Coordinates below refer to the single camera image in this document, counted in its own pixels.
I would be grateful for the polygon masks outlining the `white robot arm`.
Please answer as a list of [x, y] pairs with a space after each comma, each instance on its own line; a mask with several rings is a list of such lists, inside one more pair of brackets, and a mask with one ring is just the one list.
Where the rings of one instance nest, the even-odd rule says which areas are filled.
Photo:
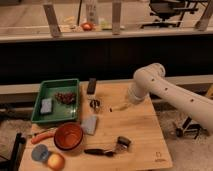
[[213, 100], [166, 81], [165, 74], [165, 68], [160, 63], [137, 69], [128, 88], [129, 100], [137, 104], [148, 93], [155, 94], [213, 132]]

